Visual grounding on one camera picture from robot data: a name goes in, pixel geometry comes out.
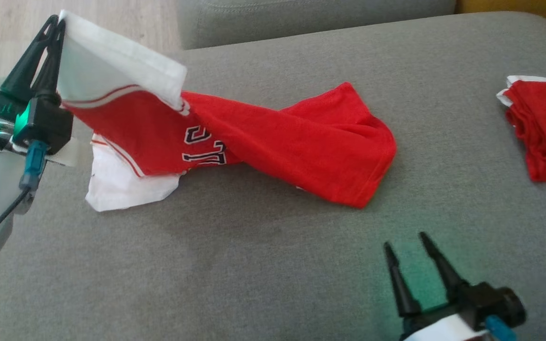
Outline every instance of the sofa cushion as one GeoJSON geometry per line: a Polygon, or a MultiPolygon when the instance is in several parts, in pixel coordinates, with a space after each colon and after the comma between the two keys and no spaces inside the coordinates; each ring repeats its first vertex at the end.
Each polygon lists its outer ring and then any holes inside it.
{"type": "Polygon", "coordinates": [[[397,140],[377,194],[352,209],[235,165],[98,214],[89,170],[48,166],[0,253],[0,340],[394,341],[383,242],[423,306],[444,300],[419,231],[472,283],[513,288],[518,339],[546,340],[546,183],[495,98],[508,75],[546,76],[546,20],[427,18],[175,57],[187,90],[271,108],[350,81],[397,140]]]}
{"type": "Polygon", "coordinates": [[[178,0],[182,47],[449,15],[455,0],[178,0]]]}

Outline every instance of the gray cushion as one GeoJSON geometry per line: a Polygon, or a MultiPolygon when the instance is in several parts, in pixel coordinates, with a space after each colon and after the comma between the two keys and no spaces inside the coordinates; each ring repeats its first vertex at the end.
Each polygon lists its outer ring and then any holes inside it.
{"type": "Polygon", "coordinates": [[[178,0],[182,47],[449,15],[455,0],[178,0]]]}
{"type": "Polygon", "coordinates": [[[48,166],[0,253],[0,340],[394,341],[384,241],[423,306],[444,299],[418,231],[468,280],[515,289],[519,339],[546,340],[546,183],[494,97],[507,75],[546,76],[546,20],[428,18],[176,58],[186,89],[271,108],[352,82],[397,139],[377,194],[342,207],[236,165],[98,214],[89,170],[48,166]]]}

